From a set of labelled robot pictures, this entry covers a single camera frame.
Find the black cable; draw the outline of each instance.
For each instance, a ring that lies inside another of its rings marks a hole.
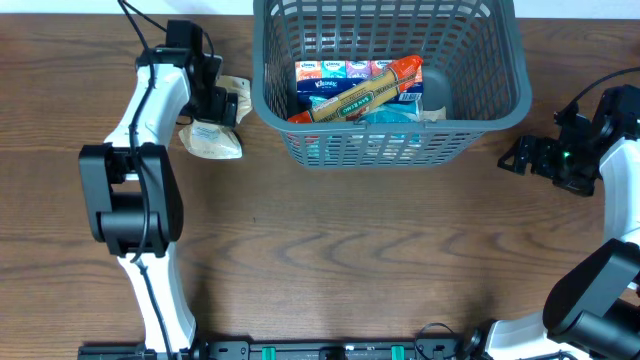
[[[443,323],[429,323],[427,325],[425,325],[422,330],[418,331],[418,333],[416,334],[416,338],[413,340],[413,347],[415,348],[416,352],[418,354],[420,354],[423,358],[425,358],[426,360],[433,360],[433,358],[431,357],[427,357],[427,355],[424,354],[424,352],[420,349],[420,347],[418,346],[418,338],[420,337],[420,335],[424,334],[427,330],[431,329],[432,327],[443,327],[447,330],[449,330],[450,333],[454,334],[453,330],[451,330],[447,325],[443,324]],[[449,360],[449,359],[453,359],[455,358],[456,355],[453,354],[451,356],[447,356],[445,358],[443,358],[443,360]]]
[[[173,354],[171,352],[171,346],[169,345],[169,335],[167,334],[167,325],[162,318],[162,313],[160,313],[160,307],[158,307],[158,300],[156,299],[156,295],[153,292],[153,287],[151,287],[151,280],[149,279],[149,274],[147,273],[147,267],[142,264],[141,261],[136,262],[136,266],[140,269],[140,275],[144,279],[144,284],[147,287],[147,293],[149,294],[149,300],[151,300],[151,307],[153,308],[153,312],[156,313],[156,318],[158,318],[158,325],[160,326],[160,332],[162,333],[162,340],[164,340],[164,346],[167,351],[167,358],[174,359]]]
[[[129,13],[129,11],[125,6],[124,0],[118,0],[118,4],[120,4],[122,11],[127,16],[127,19],[129,19],[131,26],[133,26],[133,29],[135,30],[136,34],[138,34],[138,38],[142,43],[142,47],[144,47],[144,54],[147,57],[147,61],[149,63],[149,73],[150,73],[149,85],[147,86],[147,89],[145,90],[144,95],[142,95],[140,104],[138,105],[136,112],[133,114],[133,118],[131,119],[131,123],[129,124],[129,147],[130,147],[129,150],[130,150],[131,160],[133,161],[133,167],[136,173],[138,174],[138,181],[140,182],[140,192],[142,193],[142,207],[144,211],[142,237],[140,239],[140,243],[138,244],[138,249],[136,250],[136,254],[133,257],[133,259],[131,259],[131,263],[134,263],[138,261],[138,259],[142,255],[142,252],[144,251],[144,248],[147,245],[149,225],[151,222],[147,183],[145,181],[144,174],[142,173],[142,164],[140,161],[138,150],[136,148],[135,136],[137,134],[138,120],[140,119],[140,114],[142,113],[142,110],[144,109],[147,99],[149,98],[149,95],[151,95],[151,91],[153,91],[153,88],[155,87],[155,84],[156,84],[156,72],[155,72],[155,66],[153,64],[153,57],[151,56],[151,50],[149,49],[149,45],[147,44],[147,41],[145,40],[144,35],[142,35],[142,32],[140,31],[138,24],[136,24],[135,20],[133,20],[133,17],[131,17],[131,14]]]
[[[204,37],[207,39],[207,43],[209,44],[209,49],[211,50],[211,57],[213,57],[213,43],[211,42],[211,38],[209,37],[209,33],[206,31],[204,32]]]
[[[155,22],[155,20],[153,20],[152,18],[150,18],[147,15],[143,14],[142,12],[140,12],[140,10],[136,9],[135,7],[133,7],[133,5],[129,4],[127,2],[127,0],[122,0],[122,1],[124,2],[124,5],[126,7],[131,9],[131,11],[133,11],[134,13],[142,16],[143,19],[147,20],[149,23],[151,23],[153,26],[157,27],[158,29],[160,29],[160,30],[162,30],[164,32],[167,32],[167,29],[164,26],[158,24],[157,22]]]
[[[582,99],[583,96],[585,96],[589,91],[593,90],[593,88],[595,88],[596,86],[602,84],[603,82],[612,79],[616,76],[620,76],[620,75],[624,75],[624,74],[628,74],[628,73],[632,73],[632,72],[636,72],[636,71],[640,71],[640,67],[632,67],[629,69],[624,69],[624,70],[620,70],[620,71],[616,71],[612,74],[609,74],[603,78],[601,78],[600,80],[597,80],[596,82],[594,82],[593,84],[587,86],[586,89],[582,90],[580,92],[580,94],[578,94],[578,96],[576,96],[573,100],[571,100],[571,102],[569,103],[569,105],[567,105],[563,111],[569,109],[570,107],[572,107],[573,105],[575,105],[578,100]]]
[[[149,210],[149,193],[147,191],[147,184],[144,178],[144,174],[142,172],[142,163],[140,161],[140,154],[138,153],[138,150],[136,148],[135,135],[137,133],[138,120],[140,119],[140,114],[142,113],[142,110],[144,109],[147,99],[149,98],[151,91],[153,91],[156,84],[155,65],[153,63],[153,56],[151,56],[151,50],[149,49],[149,45],[147,44],[147,41],[145,40],[144,35],[142,34],[142,32],[140,31],[140,28],[138,27],[135,20],[127,10],[127,7],[130,7],[130,5],[126,4],[125,0],[117,0],[117,1],[120,7],[122,8],[122,11],[124,12],[124,14],[127,16],[127,19],[131,23],[131,26],[133,27],[136,34],[138,35],[140,42],[142,43],[142,47],[144,48],[144,55],[147,57],[147,61],[149,63],[149,75],[150,75],[147,89],[142,95],[140,104],[138,104],[138,108],[133,114],[133,118],[131,119],[131,123],[129,124],[129,147],[130,147],[129,150],[130,150],[131,159],[133,161],[134,169],[138,174],[138,181],[140,182],[140,192],[142,194],[142,206],[144,209],[142,237],[140,239],[140,243],[138,244],[138,249],[136,250],[136,254],[131,260],[131,262],[135,263],[138,266],[138,268],[140,269],[140,274],[142,274],[142,277],[144,278],[144,282],[147,287],[147,292],[149,293],[149,299],[151,300],[151,306],[153,307],[153,311],[156,314],[156,317],[158,319],[158,324],[160,326],[160,331],[162,332],[162,339],[165,344],[167,358],[173,359],[171,347],[169,346],[169,337],[167,335],[166,325],[164,323],[164,319],[162,318],[162,314],[160,313],[160,309],[158,308],[158,303],[156,301],[153,288],[151,287],[151,281],[149,280],[149,276],[147,274],[147,268],[138,261],[138,259],[140,259],[140,256],[142,255],[142,252],[144,251],[144,248],[146,247],[147,237],[149,234],[151,213]]]

